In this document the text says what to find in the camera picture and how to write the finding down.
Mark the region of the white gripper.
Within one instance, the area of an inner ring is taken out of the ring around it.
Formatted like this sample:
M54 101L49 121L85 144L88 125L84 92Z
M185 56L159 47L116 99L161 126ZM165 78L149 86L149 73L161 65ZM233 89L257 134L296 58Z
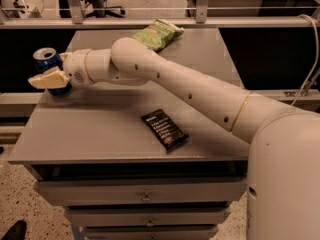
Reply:
M86 58L89 52L90 49L83 49L60 53L60 57L63 59L63 70L55 66L44 73L29 78L29 84L36 89L56 89L66 87L71 79L72 85L92 85L93 81L90 79L86 67Z

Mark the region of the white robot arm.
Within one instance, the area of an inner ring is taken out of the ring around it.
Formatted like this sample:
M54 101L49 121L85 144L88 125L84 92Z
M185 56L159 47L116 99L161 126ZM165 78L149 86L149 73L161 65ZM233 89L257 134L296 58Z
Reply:
M320 115L169 61L142 42L66 53L37 89L153 81L249 143L247 240L320 240Z

